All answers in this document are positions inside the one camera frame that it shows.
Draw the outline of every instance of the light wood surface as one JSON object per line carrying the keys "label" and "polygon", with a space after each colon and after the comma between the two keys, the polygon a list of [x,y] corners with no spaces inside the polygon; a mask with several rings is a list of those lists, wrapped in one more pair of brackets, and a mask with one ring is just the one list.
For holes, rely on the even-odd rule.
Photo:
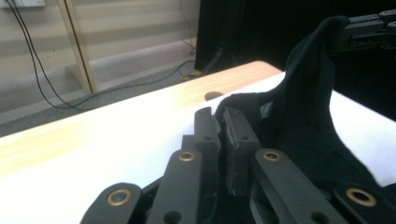
{"label": "light wood surface", "polygon": [[249,63],[5,136],[0,138],[0,176],[82,147],[97,147],[103,139],[115,146],[128,138],[128,133],[116,132],[120,127],[147,129],[153,125],[150,118],[166,119],[176,110],[203,103],[210,91],[230,93],[280,72],[267,63]]}

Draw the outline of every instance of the black fabric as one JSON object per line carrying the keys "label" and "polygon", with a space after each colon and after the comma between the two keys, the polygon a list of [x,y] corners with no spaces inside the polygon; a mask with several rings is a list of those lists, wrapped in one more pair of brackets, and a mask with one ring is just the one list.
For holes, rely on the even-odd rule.
{"label": "black fabric", "polygon": [[215,116],[221,120],[225,106],[247,113],[263,147],[285,152],[324,191],[332,193],[337,185],[357,183],[396,204],[345,147],[332,125],[329,104],[335,71],[326,40],[347,24],[346,17],[323,21],[292,51],[286,76],[275,89],[232,95],[220,103]]}

